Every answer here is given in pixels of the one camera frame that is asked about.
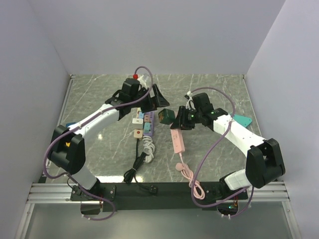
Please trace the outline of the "pink power strip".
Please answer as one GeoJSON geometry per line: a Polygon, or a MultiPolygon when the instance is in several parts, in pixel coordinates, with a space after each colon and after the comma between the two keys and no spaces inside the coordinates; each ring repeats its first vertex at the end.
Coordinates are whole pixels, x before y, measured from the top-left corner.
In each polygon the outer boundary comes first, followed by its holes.
{"type": "Polygon", "coordinates": [[[176,154],[180,154],[185,152],[185,146],[183,142],[182,132],[180,129],[171,129],[171,138],[173,149],[176,154]]]}

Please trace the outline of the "dark green cube plug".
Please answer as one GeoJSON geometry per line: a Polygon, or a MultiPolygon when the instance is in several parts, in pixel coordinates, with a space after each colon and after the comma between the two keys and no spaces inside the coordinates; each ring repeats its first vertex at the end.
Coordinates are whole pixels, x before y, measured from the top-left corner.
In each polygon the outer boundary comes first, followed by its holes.
{"type": "Polygon", "coordinates": [[[170,125],[175,121],[175,112],[170,109],[163,109],[158,113],[159,123],[170,125]]]}

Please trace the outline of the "teal power strip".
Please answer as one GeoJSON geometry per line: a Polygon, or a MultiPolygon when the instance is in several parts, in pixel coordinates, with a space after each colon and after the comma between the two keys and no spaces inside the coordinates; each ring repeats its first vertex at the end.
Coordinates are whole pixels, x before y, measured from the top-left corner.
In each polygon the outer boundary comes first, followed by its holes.
{"type": "Polygon", "coordinates": [[[235,114],[233,116],[233,119],[239,123],[241,126],[247,128],[251,123],[252,123],[252,119],[249,118],[249,117],[245,117],[245,116],[242,116],[242,115],[237,115],[235,114]]]}

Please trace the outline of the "blue cube adapter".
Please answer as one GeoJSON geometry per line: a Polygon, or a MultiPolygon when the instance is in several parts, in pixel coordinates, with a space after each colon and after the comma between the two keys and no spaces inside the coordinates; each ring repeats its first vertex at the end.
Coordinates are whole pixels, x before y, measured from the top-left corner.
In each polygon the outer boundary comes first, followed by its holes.
{"type": "Polygon", "coordinates": [[[74,124],[76,124],[76,122],[69,122],[69,123],[67,123],[65,126],[66,126],[66,127],[70,127],[71,125],[74,125],[74,124]]]}

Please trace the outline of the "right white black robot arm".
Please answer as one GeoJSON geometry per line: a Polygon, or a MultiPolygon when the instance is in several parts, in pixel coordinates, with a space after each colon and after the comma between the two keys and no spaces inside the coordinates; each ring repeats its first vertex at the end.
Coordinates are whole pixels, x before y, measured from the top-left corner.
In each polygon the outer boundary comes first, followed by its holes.
{"type": "Polygon", "coordinates": [[[171,129],[192,130],[200,123],[235,145],[245,156],[244,169],[225,176],[219,194],[231,198],[237,189],[254,186],[258,189],[283,176],[286,172],[279,143],[264,139],[236,122],[221,108],[214,108],[206,93],[193,97],[192,109],[180,106],[171,129]]]}

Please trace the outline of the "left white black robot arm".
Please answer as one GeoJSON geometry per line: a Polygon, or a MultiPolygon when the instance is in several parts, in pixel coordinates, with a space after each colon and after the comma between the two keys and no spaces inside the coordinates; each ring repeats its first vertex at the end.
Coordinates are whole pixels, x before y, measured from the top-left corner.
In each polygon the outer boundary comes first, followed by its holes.
{"type": "Polygon", "coordinates": [[[53,133],[46,158],[82,188],[82,194],[88,200],[102,195],[100,180],[85,166],[85,138],[95,136],[107,126],[121,120],[133,108],[143,113],[168,107],[169,102],[153,84],[146,88],[136,78],[127,78],[122,88],[107,99],[94,113],[70,127],[59,125],[53,133]]]}

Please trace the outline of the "white plug adapter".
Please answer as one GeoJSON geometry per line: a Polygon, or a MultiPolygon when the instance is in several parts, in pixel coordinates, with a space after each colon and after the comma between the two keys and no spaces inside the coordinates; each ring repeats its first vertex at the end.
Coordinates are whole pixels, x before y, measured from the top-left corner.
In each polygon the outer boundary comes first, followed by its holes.
{"type": "Polygon", "coordinates": [[[134,125],[143,125],[143,123],[144,123],[144,120],[140,118],[133,118],[132,120],[132,124],[134,125]]]}

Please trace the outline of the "purple power strip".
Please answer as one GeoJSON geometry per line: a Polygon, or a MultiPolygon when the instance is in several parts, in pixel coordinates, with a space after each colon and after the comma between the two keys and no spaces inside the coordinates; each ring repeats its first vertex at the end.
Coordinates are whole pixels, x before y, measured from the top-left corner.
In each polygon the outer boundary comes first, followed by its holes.
{"type": "Polygon", "coordinates": [[[155,112],[144,113],[143,136],[153,136],[155,126],[155,112]]]}

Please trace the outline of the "beige power strip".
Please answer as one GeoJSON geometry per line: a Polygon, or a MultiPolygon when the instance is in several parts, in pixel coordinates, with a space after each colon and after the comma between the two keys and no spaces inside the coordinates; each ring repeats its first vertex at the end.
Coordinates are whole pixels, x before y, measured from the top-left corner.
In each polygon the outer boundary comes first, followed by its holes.
{"type": "Polygon", "coordinates": [[[134,127],[134,138],[142,139],[144,132],[144,113],[140,108],[137,108],[136,117],[133,118],[132,124],[134,127]]]}

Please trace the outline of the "black base bar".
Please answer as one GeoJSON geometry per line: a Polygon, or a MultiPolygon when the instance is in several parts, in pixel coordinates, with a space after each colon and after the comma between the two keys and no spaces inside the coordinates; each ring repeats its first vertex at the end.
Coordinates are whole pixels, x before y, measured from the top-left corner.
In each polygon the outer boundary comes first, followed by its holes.
{"type": "MultiPolygon", "coordinates": [[[[225,198],[248,199],[245,189],[231,191],[221,182],[202,182],[201,185],[206,196],[204,200],[197,202],[202,205],[214,204],[225,198]]],[[[197,208],[187,182],[100,183],[99,188],[90,193],[109,200],[119,211],[197,208]]]]}

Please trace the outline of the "aluminium rail frame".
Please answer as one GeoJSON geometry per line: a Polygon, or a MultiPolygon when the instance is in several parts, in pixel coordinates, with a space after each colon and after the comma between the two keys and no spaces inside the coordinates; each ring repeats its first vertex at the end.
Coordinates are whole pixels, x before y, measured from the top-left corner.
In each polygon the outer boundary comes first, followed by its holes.
{"type": "MultiPolygon", "coordinates": [[[[93,113],[124,81],[124,75],[73,75],[62,105],[59,124],[76,122],[93,113]]],[[[214,85],[223,90],[235,102],[240,115],[254,118],[253,107],[242,75],[155,75],[155,82],[173,108],[185,103],[184,94],[193,88],[214,85]]],[[[135,139],[132,111],[120,122],[112,124],[95,138],[86,141],[86,165],[103,183],[120,183],[123,174],[133,164],[135,139]]],[[[183,133],[186,151],[182,159],[195,169],[208,148],[218,139],[207,128],[199,125],[195,130],[183,133]]],[[[139,182],[182,182],[182,175],[175,165],[181,157],[173,151],[167,126],[156,124],[154,132],[155,159],[144,164],[138,174],[139,182]]],[[[230,142],[222,141],[209,155],[199,175],[201,182],[217,181],[224,175],[244,167],[244,155],[230,142]]],[[[30,203],[67,203],[70,200],[72,182],[63,176],[34,183],[28,201],[30,203]]]]}

